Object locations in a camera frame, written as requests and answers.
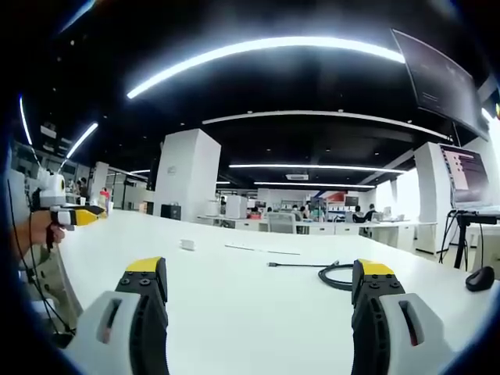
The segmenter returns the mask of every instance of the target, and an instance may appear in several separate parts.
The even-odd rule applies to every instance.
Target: black cable
[[[483,225],[481,223],[479,223],[479,229],[481,231],[481,268],[483,268],[484,237],[483,237]]]
[[[466,264],[466,271],[467,271],[467,268],[469,268],[469,244],[467,243],[467,240],[466,240],[466,243],[465,243],[465,247],[464,247],[464,252],[465,252],[465,264]]]
[[[452,229],[452,225],[453,225],[453,222],[455,221],[456,219],[456,216],[457,216],[457,212],[455,211],[455,215],[453,215],[452,217],[452,221],[450,223],[450,225],[448,225],[448,220],[450,218],[450,215],[454,212],[455,210],[452,209],[450,212],[448,212],[448,215],[446,215],[446,223],[445,223],[445,234],[443,235],[443,242],[441,243],[441,253],[439,255],[439,263],[443,263],[443,260],[445,259],[444,256],[443,256],[443,251],[445,250],[445,242],[446,242],[446,237],[448,236],[448,232],[450,229]]]
[[[455,237],[455,235],[456,235],[456,231],[457,231],[458,229],[459,229],[459,226],[457,225],[457,226],[455,227],[455,232],[453,232],[452,239]],[[444,262],[444,260],[445,260],[445,258],[446,258],[446,255],[448,254],[448,250],[443,250],[443,251],[441,252],[441,254],[442,254],[442,253],[444,253],[444,255],[442,256],[442,262],[441,262],[441,264]]]
[[[339,281],[339,280],[333,280],[327,277],[327,273],[333,270],[347,270],[347,269],[352,269],[353,264],[352,263],[347,263],[347,264],[338,264],[339,262],[336,261],[332,264],[283,264],[283,263],[267,263],[267,266],[269,267],[321,267],[323,268],[320,272],[318,272],[318,277],[321,279],[322,282],[324,282],[326,285],[329,287],[335,288],[335,289],[340,289],[341,291],[351,291],[352,290],[352,282],[350,281]]]
[[[318,276],[324,282],[326,285],[329,287],[335,288],[335,289],[340,289],[341,291],[352,291],[352,282],[350,281],[339,281],[339,280],[333,280],[327,277],[327,273],[333,270],[346,270],[346,269],[351,269],[354,265],[351,264],[332,264],[326,268],[323,268],[320,272],[318,272]]]

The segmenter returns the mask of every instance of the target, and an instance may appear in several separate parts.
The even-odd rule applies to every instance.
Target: coiled black cable
[[[320,277],[321,281],[324,282],[329,287],[340,289],[341,291],[352,291],[352,282],[330,279],[327,276],[327,273],[334,270],[347,270],[347,269],[352,270],[353,266],[354,265],[352,263],[337,264],[337,265],[334,263],[328,267],[323,268],[320,272],[318,272],[318,276]]]
[[[329,287],[340,289],[341,291],[351,291],[352,290],[352,282],[349,281],[340,281],[330,279],[327,276],[327,273],[334,270],[348,270],[352,269],[352,263],[346,264],[338,264],[339,262],[333,262],[332,264],[283,264],[283,263],[267,263],[268,267],[321,267],[323,268],[320,272],[318,272],[318,277],[320,277],[321,281],[324,282]]]

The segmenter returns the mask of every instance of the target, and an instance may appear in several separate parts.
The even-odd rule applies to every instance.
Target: computer screen
[[[488,139],[473,78],[456,62],[429,45],[393,30],[405,57],[417,105],[448,117]]]
[[[488,175],[477,152],[441,145],[457,209],[490,205]]]
[[[347,195],[345,197],[345,206],[347,207],[354,207],[358,205],[359,198],[358,197],[353,197],[352,195]]]

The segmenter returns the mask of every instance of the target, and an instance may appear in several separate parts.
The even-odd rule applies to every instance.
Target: floor
[[[448,267],[453,267],[455,264],[455,257],[456,257],[456,250],[457,247],[455,245],[450,245],[450,248],[447,252],[443,254],[443,264]],[[433,260],[435,262],[439,262],[439,254],[432,255],[432,254],[427,254],[426,252],[418,252],[415,250],[415,247],[413,247],[413,250],[411,251],[412,254],[421,256],[422,258]],[[468,256],[468,270],[471,271],[473,264],[474,264],[474,257],[476,256],[476,249],[471,248],[469,250],[469,256]],[[465,259],[462,258],[462,265],[460,267],[461,270],[466,270],[465,266]]]

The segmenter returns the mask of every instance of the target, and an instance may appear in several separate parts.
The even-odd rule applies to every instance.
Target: white pillar
[[[96,162],[94,173],[92,174],[92,184],[88,192],[91,202],[99,200],[99,193],[106,186],[106,177],[108,175],[109,164],[105,162]]]
[[[450,181],[441,148],[427,142],[415,151],[416,171],[419,175],[420,222],[437,223],[435,228],[420,226],[416,248],[435,253],[441,250],[445,233],[446,215],[450,204]],[[448,234],[445,248],[451,239]]]
[[[170,134],[163,142],[156,178],[153,215],[162,205],[181,206],[181,219],[196,221],[215,198],[220,145],[200,129]]]

